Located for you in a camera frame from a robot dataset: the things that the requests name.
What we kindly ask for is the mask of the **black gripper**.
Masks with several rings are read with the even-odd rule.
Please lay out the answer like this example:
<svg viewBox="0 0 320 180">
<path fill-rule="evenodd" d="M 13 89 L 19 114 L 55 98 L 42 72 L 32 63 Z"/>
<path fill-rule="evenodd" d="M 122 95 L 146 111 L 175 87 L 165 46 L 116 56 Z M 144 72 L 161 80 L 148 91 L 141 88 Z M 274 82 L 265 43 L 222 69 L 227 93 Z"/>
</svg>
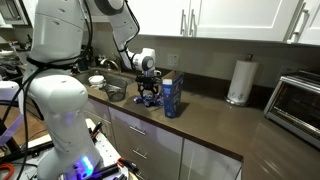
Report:
<svg viewBox="0 0 320 180">
<path fill-rule="evenodd" d="M 158 86 L 160 79 L 158 77 L 137 76 L 135 81 L 137 82 L 138 92 L 141 98 L 144 97 L 144 90 L 151 91 L 154 97 L 160 95 Z"/>
</svg>

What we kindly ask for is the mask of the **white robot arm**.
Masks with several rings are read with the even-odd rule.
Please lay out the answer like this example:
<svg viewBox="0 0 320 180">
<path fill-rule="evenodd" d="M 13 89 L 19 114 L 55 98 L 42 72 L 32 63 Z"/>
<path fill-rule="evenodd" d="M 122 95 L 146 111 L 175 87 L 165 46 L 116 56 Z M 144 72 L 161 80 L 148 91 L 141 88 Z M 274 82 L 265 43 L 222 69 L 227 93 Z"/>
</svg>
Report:
<svg viewBox="0 0 320 180">
<path fill-rule="evenodd" d="M 84 180 L 101 161 L 89 135 L 83 106 L 87 89 L 69 75 L 80 57 L 85 0 L 38 0 L 24 81 L 40 108 L 54 147 L 40 161 L 38 180 Z"/>
</svg>

